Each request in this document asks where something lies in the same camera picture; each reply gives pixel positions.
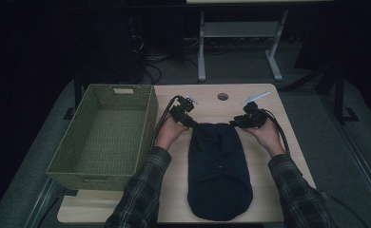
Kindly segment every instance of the black fabric bag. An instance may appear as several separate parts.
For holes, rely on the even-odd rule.
[[[242,143],[227,123],[199,123],[188,151],[188,203],[201,219],[232,220],[253,200]]]

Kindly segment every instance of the plaid sleeve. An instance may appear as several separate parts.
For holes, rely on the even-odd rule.
[[[107,219],[105,227],[154,227],[159,212],[162,180],[171,157],[161,147],[154,147],[142,168],[128,180],[124,195]]]
[[[333,227],[322,195],[303,178],[287,155],[278,155],[268,167],[277,185],[284,227]]]

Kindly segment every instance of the wearable hand device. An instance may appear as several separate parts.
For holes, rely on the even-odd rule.
[[[240,128],[262,127],[265,124],[266,114],[259,110],[255,102],[248,103],[243,111],[244,115],[235,116],[234,121],[230,121],[230,125],[239,126]]]
[[[190,116],[188,116],[188,112],[194,109],[193,103],[198,103],[189,95],[185,98],[182,96],[177,96],[177,101],[179,102],[179,104],[174,105],[168,111],[171,117],[173,117],[174,122],[180,122],[185,126],[194,127],[197,122],[195,122]]]

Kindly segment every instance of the wicker basket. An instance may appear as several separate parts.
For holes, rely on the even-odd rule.
[[[123,190],[151,146],[153,85],[90,85],[47,170],[68,189]]]

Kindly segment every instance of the hand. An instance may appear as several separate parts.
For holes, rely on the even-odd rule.
[[[271,120],[266,119],[264,125],[260,128],[244,128],[243,131],[251,133],[256,137],[259,144],[268,151],[271,158],[285,153],[281,145],[280,133]]]
[[[176,124],[171,117],[170,113],[167,113],[166,120],[156,137],[155,146],[160,146],[165,150],[168,150],[173,142],[175,142],[179,136],[187,131],[188,127],[184,125]]]

